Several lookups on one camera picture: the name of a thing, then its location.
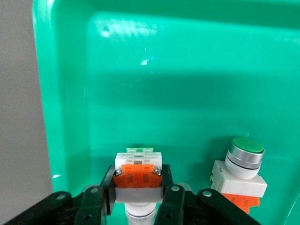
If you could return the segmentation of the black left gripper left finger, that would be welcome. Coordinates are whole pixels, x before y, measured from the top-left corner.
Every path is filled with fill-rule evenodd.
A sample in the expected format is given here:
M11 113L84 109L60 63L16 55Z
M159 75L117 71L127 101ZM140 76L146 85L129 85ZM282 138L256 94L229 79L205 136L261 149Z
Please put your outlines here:
M114 183L115 166L109 166L99 185L94 185L83 193L81 205L76 213L76 225L106 225L116 201Z

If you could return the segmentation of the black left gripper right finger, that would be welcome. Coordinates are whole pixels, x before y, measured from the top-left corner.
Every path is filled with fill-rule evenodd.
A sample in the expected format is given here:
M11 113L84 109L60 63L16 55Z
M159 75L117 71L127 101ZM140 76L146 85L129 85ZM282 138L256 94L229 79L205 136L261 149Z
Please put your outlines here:
M155 225L182 225L185 190L173 182L171 167L162 165L163 200L158 208Z

